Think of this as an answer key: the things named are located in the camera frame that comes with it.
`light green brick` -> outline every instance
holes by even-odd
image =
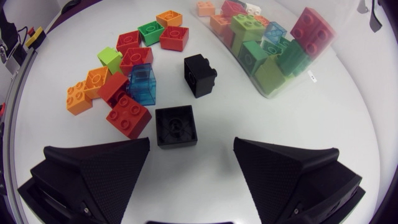
[[[276,57],[277,55],[269,56],[254,74],[255,81],[265,96],[269,96],[285,83],[284,74],[275,62]]]
[[[249,76],[253,76],[260,65],[268,57],[268,54],[261,49],[261,46],[255,41],[243,42],[238,60]]]
[[[233,16],[231,20],[231,30],[235,33],[235,38],[239,37],[242,41],[261,40],[266,28],[260,21],[255,20],[253,15]]]
[[[235,36],[234,42],[232,43],[231,51],[232,51],[232,54],[236,58],[239,57],[239,53],[241,51],[242,43],[243,43],[242,39],[239,39],[237,36]]]
[[[103,66],[107,66],[109,71],[114,74],[115,72],[120,72],[120,62],[122,60],[122,53],[116,51],[114,48],[105,47],[98,55],[98,59],[100,60]]]

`orange brick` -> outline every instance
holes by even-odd
[[[112,73],[107,66],[88,71],[83,92],[90,99],[99,98],[100,96],[97,94],[99,88],[105,84],[111,75]]]
[[[197,14],[198,16],[212,16],[216,14],[216,8],[209,1],[199,1],[197,2]]]
[[[266,19],[264,16],[254,16],[254,19],[260,21],[263,26],[267,27],[269,24],[269,20]]]
[[[223,35],[226,26],[231,24],[231,18],[222,15],[213,15],[210,18],[210,26],[218,35]]]
[[[78,115],[93,107],[93,100],[83,92],[85,82],[78,82],[75,86],[68,88],[67,110],[73,115]]]
[[[156,21],[164,28],[168,26],[180,26],[182,24],[182,15],[169,10],[157,15]]]

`transparent blue brick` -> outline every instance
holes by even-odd
[[[264,32],[264,37],[274,44],[278,44],[280,37],[285,37],[287,31],[277,22],[270,22]]]
[[[142,106],[155,105],[156,79],[150,63],[135,65],[129,75],[127,92]]]

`lime green brick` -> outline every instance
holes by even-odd
[[[299,66],[297,66],[297,68],[293,71],[293,75],[294,75],[295,77],[297,77],[297,76],[300,75],[302,72],[304,72],[304,70],[306,70],[307,67],[308,67],[311,63],[312,63],[311,58],[310,58],[310,57],[306,57],[306,58],[304,59],[304,61],[303,61]]]
[[[105,49],[97,55],[101,64],[103,66],[107,66],[112,74],[115,72],[122,72],[119,67],[120,62],[122,61],[122,56],[121,52],[110,47],[105,47]]]
[[[257,85],[266,96],[285,83],[284,74],[275,62],[276,57],[277,55],[269,56],[254,74]]]
[[[304,52],[300,44],[293,40],[286,50],[278,57],[276,63],[285,76],[290,75],[309,56]]]
[[[146,46],[159,42],[159,37],[162,35],[164,28],[157,21],[150,22],[138,27],[141,39]]]
[[[289,46],[290,41],[288,41],[285,37],[279,37],[278,44],[277,46],[282,49],[282,52],[286,50],[286,48]]]
[[[266,40],[262,41],[262,49],[265,50],[268,55],[275,55],[282,53],[282,49],[280,47]]]
[[[261,40],[266,28],[260,21],[255,20],[253,15],[233,16],[231,20],[231,30],[235,33],[235,37],[239,37],[242,41]]]
[[[260,65],[268,57],[268,54],[261,49],[261,46],[255,41],[243,42],[238,60],[249,76],[253,76]]]
[[[234,42],[232,43],[231,51],[235,57],[239,57],[239,52],[241,51],[242,47],[242,39],[239,39],[237,36],[234,38]]]

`black cable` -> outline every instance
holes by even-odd
[[[20,31],[22,31],[22,30],[24,30],[24,29],[26,29],[26,32],[25,32],[25,37],[24,37],[24,41],[23,41],[23,43],[22,43],[22,46],[25,44],[25,40],[26,40],[26,37],[27,37],[27,26],[25,26],[24,28],[18,30],[18,32],[20,32]]]

